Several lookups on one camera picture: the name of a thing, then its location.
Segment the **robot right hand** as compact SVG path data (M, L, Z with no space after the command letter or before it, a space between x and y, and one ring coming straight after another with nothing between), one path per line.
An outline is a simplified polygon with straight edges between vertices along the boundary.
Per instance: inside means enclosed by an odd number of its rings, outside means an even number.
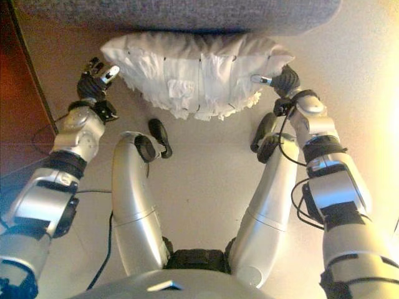
M251 75L251 82L272 87L280 97L288 96L292 90L300 86L298 74L288 64L283 66L278 76L269 78L255 74Z

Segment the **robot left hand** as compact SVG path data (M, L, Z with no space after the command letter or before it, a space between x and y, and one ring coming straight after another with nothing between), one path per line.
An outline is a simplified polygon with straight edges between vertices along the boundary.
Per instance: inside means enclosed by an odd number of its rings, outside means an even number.
M92 98L99 102L105 99L106 91L117 77L120 67L113 65L100 73L104 67L98 57L89 60L77 83L77 94L81 100Z

